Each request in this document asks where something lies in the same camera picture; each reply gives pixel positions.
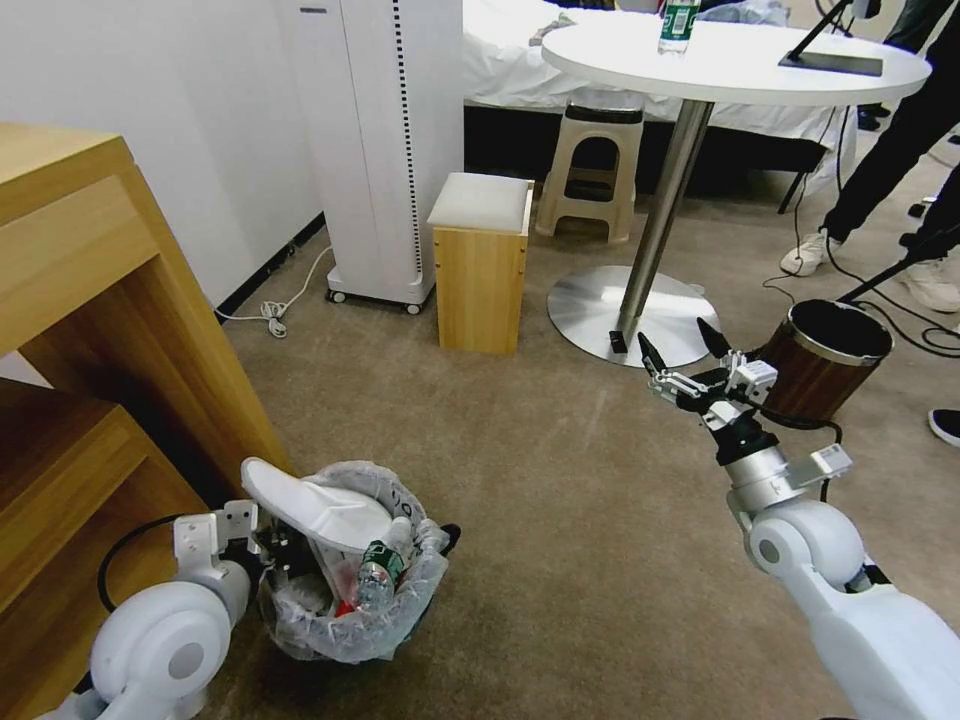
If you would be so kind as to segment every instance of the white bedsheet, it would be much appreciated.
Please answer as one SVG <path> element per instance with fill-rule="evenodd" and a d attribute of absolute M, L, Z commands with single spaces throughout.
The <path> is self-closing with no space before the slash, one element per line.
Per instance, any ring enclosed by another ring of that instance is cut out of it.
<path fill-rule="evenodd" d="M 622 13 L 604 10 L 561 9 L 544 0 L 463 0 L 464 81 L 467 101 L 504 108 L 559 112 L 574 90 L 589 85 L 544 62 L 530 37 L 564 12 L 578 23 L 617 22 Z M 680 99 L 647 95 L 644 111 L 651 120 L 674 121 Z M 710 124 L 761 135 L 813 140 L 826 148 L 820 167 L 808 180 L 808 190 L 834 173 L 843 108 L 783 107 L 717 103 Z M 856 113 L 850 111 L 843 140 L 843 167 L 856 154 Z"/>

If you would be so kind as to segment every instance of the baseboard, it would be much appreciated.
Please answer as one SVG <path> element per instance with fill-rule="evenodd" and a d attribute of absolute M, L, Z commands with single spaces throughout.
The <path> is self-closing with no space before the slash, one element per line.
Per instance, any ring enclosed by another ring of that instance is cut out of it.
<path fill-rule="evenodd" d="M 270 277 L 270 274 L 276 270 L 278 267 L 283 265 L 286 262 L 287 258 L 293 255 L 295 248 L 303 247 L 303 245 L 316 235 L 327 224 L 326 218 L 323 213 L 317 215 L 313 220 L 308 222 L 306 226 L 293 236 L 293 239 L 290 242 L 286 243 L 282 248 L 280 248 L 269 260 L 267 260 L 259 270 L 257 270 L 253 275 L 247 278 L 243 284 L 238 287 L 230 296 L 220 303 L 217 306 L 217 310 L 224 315 L 233 315 L 237 308 L 240 307 L 244 301 L 253 295 L 254 291 L 263 285 L 264 281 Z M 215 315 L 217 320 L 221 325 L 226 322 L 226 319 L 220 315 Z"/>

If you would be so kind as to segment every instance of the metal table leg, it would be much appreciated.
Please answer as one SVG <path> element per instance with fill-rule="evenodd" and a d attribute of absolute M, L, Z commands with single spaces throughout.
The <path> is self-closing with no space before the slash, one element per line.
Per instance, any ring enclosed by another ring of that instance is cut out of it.
<path fill-rule="evenodd" d="M 707 354 L 696 319 L 717 326 L 713 306 L 691 286 L 656 270 L 712 110 L 713 103 L 683 101 L 633 267 L 607 265 L 573 273 L 547 296 L 557 330 L 591 355 L 640 367 L 638 330 L 671 367 Z M 615 352 L 611 331 L 623 334 L 627 352 Z"/>

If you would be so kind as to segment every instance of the bed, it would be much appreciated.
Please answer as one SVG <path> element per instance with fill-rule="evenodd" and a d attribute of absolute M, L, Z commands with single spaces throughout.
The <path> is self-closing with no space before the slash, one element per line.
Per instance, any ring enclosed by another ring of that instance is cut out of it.
<path fill-rule="evenodd" d="M 751 0 L 748 7 L 766 8 L 771 3 Z M 731 16 L 729 9 L 724 12 Z M 513 171 L 538 179 L 549 170 L 567 99 L 588 85 L 548 65 L 540 48 L 529 44 L 531 36 L 561 13 L 577 23 L 657 22 L 638 13 L 560 8 L 544 0 L 463 0 L 466 162 L 471 169 Z M 776 14 L 765 15 L 767 21 L 786 23 L 785 12 L 782 22 Z M 677 98 L 646 96 L 647 124 L 637 177 L 644 191 L 655 186 L 679 108 Z M 816 189 L 832 176 L 840 145 L 843 113 L 833 112 L 831 119 L 832 112 L 828 107 L 718 103 L 694 186 L 698 177 L 706 178 L 703 186 L 710 178 L 723 182 L 731 174 L 763 169 L 797 173 L 797 181 L 809 172 L 808 189 Z M 844 165 L 855 154 L 855 126 L 847 123 Z M 504 137 L 512 141 L 504 143 Z M 518 146 L 523 152 L 517 152 Z"/>

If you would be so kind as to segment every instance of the round metal base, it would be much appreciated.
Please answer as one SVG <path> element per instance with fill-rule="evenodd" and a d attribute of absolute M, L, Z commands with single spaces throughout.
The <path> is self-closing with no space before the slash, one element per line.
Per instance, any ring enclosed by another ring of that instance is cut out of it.
<path fill-rule="evenodd" d="M 619 365 L 643 365 L 637 330 L 624 333 L 626 353 L 610 347 L 610 331 L 617 329 L 620 303 L 630 268 L 604 265 L 573 273 L 553 286 L 547 312 L 560 334 L 581 350 Z M 720 327 L 717 312 L 689 285 L 657 273 L 640 315 L 639 330 L 657 348 L 670 367 L 688 365 L 707 354 L 697 328 L 701 317 Z"/>

